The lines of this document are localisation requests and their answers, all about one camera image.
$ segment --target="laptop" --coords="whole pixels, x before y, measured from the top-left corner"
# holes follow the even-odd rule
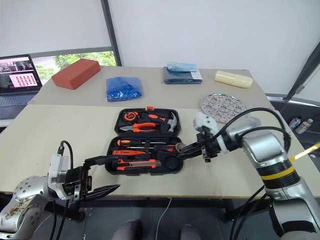
[[[41,87],[30,55],[0,57],[0,120],[14,119]]]

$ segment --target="window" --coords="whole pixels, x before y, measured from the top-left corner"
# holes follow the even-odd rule
[[[42,85],[44,85],[52,75],[56,74],[64,65],[70,65],[79,59],[96,60],[103,66],[116,66],[113,51],[86,52],[76,54],[65,54],[57,56],[35,57],[32,59]]]

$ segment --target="open toolbox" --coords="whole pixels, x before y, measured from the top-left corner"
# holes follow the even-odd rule
[[[111,140],[107,155],[118,159],[105,164],[113,175],[138,176],[178,173],[184,161],[178,159],[175,145],[181,130],[179,115],[173,109],[126,108],[116,121],[117,137]]]

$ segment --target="floor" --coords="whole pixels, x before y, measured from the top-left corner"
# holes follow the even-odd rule
[[[234,200],[240,206],[244,200]],[[111,240],[118,227],[130,220],[140,219],[143,226],[143,240],[154,240],[157,224],[163,207],[95,207],[83,208],[86,218],[83,222],[66,220],[61,240]],[[159,229],[158,240],[178,240],[179,230],[184,224],[193,225],[202,240],[228,240],[232,222],[220,220],[224,210],[208,207],[172,207],[163,216]],[[50,216],[34,233],[32,240],[47,239],[50,236],[53,216]],[[268,212],[252,215],[248,218],[239,240],[277,240],[279,237],[272,228]]]

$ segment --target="black cable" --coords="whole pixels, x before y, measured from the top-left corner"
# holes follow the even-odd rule
[[[70,143],[67,142],[66,140],[61,141],[60,147],[58,149],[58,153],[63,155],[63,153],[64,153],[64,144],[66,144],[68,146],[68,148],[69,148],[69,152],[70,152],[70,168],[73,169],[74,168],[74,153],[72,151]],[[68,207],[69,207],[69,199],[65,202],[65,207],[64,207],[64,211],[63,211],[62,220],[61,220],[59,231],[58,231],[58,233],[56,235],[55,240],[59,240],[59,238],[60,238],[60,235],[61,235],[61,232],[62,232],[62,228],[64,227],[64,223],[65,223]]]
[[[241,213],[243,212],[243,210],[246,208],[246,206],[251,202],[252,199],[255,198],[255,196],[257,196],[263,189],[265,188],[265,185],[263,185],[262,187],[260,187],[246,202],[245,204],[242,205],[242,207],[240,208],[240,211],[238,213],[238,215],[234,218],[233,220],[233,224],[232,224],[232,228],[231,228],[231,232],[230,232],[230,240],[233,240],[234,237],[234,231],[235,231],[235,227],[237,224],[237,220],[240,217]]]
[[[53,226],[51,230],[51,235],[50,235],[50,240],[54,238],[55,230],[56,230],[56,225],[57,225],[57,212],[56,212],[56,201],[52,201],[53,204],[53,214],[54,214],[54,220],[53,220]]]
[[[256,207],[259,205],[259,203],[264,200],[265,198],[267,197],[267,194],[265,193],[258,201],[256,201],[253,206],[250,208],[250,210],[247,211],[247,213],[245,214],[245,216],[243,217],[243,219],[241,220],[236,232],[235,232],[235,235],[234,235],[234,239],[233,240],[237,240],[238,239],[238,236],[240,234],[240,231],[242,229],[242,227],[244,226],[247,218],[250,216],[250,214],[256,209]]]
[[[238,120],[239,118],[243,117],[244,115],[251,113],[251,112],[257,112],[257,111],[262,111],[262,112],[268,112],[271,113],[272,115],[275,116],[275,118],[278,120],[281,128],[283,131],[286,131],[286,127],[284,122],[282,121],[281,117],[275,113],[274,111],[270,110],[269,108],[265,108],[265,107],[255,107],[255,108],[251,108],[248,109],[246,111],[243,111],[242,113],[239,113],[237,116],[235,116],[233,119],[231,119],[229,122],[227,122],[212,138],[212,140],[215,140],[217,137],[219,137],[222,133],[224,133],[226,131],[226,129],[232,124],[234,123],[236,120]],[[286,134],[283,134],[283,141],[284,141],[284,149],[286,152],[289,151],[290,148],[290,143],[288,141],[288,136]]]
[[[241,133],[239,136],[237,136],[237,140],[238,141],[241,141],[241,139],[246,135],[246,134],[249,134],[249,133],[252,133],[252,132],[255,132],[255,131],[259,131],[259,130],[275,130],[275,131],[279,131],[281,133],[283,133],[283,138],[286,139],[286,145],[290,148],[290,145],[291,145],[291,137],[289,135],[289,133],[287,133],[286,131],[284,131],[282,128],[279,128],[279,127],[275,127],[275,126],[259,126],[259,127],[255,127],[255,128],[251,128],[243,133]]]

